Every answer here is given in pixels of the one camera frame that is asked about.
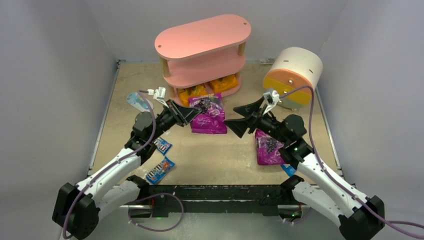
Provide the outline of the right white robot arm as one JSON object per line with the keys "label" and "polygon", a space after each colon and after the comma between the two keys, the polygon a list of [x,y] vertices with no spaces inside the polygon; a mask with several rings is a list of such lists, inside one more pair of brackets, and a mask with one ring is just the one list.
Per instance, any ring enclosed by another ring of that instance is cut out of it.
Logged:
{"label": "right white robot arm", "polygon": [[279,148],[281,158],[313,180],[311,186],[302,177],[294,174],[281,184],[285,195],[306,204],[331,220],[346,240],[370,240],[385,227],[385,205],[378,197],[369,197],[346,182],[329,168],[307,143],[304,120],[296,114],[279,121],[262,105],[264,98],[256,102],[235,107],[242,115],[239,119],[227,119],[224,124],[239,138],[245,132],[261,130],[283,144]]}

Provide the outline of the purple grape candy bag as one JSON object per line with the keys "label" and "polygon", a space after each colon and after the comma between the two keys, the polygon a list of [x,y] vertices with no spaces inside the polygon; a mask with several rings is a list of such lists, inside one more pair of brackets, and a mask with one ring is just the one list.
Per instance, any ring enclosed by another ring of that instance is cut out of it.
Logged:
{"label": "purple grape candy bag", "polygon": [[285,164],[279,149],[284,145],[260,129],[255,131],[256,159],[259,166]]}
{"label": "purple grape candy bag", "polygon": [[195,134],[227,134],[228,129],[224,124],[225,109],[220,93],[190,97],[189,106],[201,109],[190,123],[191,132]]}

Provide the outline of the orange gummy candy bag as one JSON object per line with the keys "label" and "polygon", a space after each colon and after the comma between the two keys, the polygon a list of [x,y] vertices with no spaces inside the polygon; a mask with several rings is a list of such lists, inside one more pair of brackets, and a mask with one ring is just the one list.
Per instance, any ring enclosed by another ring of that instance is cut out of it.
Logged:
{"label": "orange gummy candy bag", "polygon": [[189,106],[189,98],[199,97],[207,94],[207,89],[203,83],[188,88],[177,89],[177,95],[181,101],[181,104],[185,107]]}
{"label": "orange gummy candy bag", "polygon": [[211,80],[208,85],[214,93],[222,93],[236,87],[238,85],[238,80],[235,74],[231,74]]}

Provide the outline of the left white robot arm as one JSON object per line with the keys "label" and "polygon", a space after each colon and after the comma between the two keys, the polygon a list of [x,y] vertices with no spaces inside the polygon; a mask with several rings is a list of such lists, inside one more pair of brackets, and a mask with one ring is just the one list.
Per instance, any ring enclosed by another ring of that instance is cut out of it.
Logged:
{"label": "left white robot arm", "polygon": [[129,140],[117,156],[86,179],[66,183],[59,189],[52,221],[62,227],[64,239],[87,238],[110,212],[145,198],[149,184],[141,177],[132,175],[121,185],[118,182],[153,155],[157,149],[154,140],[175,125],[187,126],[201,112],[200,108],[182,106],[169,99],[158,115],[139,113]]}

